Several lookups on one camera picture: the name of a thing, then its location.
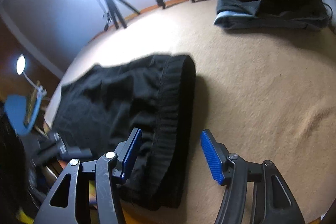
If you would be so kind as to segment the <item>black pants with yellow stripes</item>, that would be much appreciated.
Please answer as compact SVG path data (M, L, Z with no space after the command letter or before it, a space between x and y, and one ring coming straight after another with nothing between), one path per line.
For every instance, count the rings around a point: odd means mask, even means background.
M179 207L193 117L195 64L188 55L151 55L116 67L93 66L64 85L52 129L95 159L114 150L132 129L142 131L127 202L149 210Z

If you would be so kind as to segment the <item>blue plastic chair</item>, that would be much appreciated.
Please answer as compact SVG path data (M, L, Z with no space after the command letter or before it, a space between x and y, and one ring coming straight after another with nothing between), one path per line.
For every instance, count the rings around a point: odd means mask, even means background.
M19 136L27 135L33 129L35 121L38 117L39 109L41 106L42 97L38 96L30 123L25 126L24 119L26 115L27 99L25 96L18 94L8 95L4 104L4 111L8 116L10 124Z

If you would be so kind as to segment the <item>small black tripod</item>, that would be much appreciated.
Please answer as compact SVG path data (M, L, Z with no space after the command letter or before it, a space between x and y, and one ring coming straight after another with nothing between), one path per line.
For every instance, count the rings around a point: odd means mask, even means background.
M136 15L140 15L140 11L138 11L134 6L132 6L129 2L126 0L118 0L121 4L126 6L127 8L131 9L133 12L135 12ZM106 5L108 7L108 12L106 13L106 24L104 27L104 31L108 31L109 25L111 22L113 22L113 25L115 26L116 30L119 29L119 22L123 26L123 28L127 28L127 24L125 19L123 18L120 10L118 9L116 3L114 0L105 0Z

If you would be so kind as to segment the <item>stack of folded dark clothes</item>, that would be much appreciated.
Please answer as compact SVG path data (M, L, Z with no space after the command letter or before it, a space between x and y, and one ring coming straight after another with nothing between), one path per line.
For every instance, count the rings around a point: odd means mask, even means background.
M214 25L225 30L255 27L321 30L329 24L322 0L218 0Z

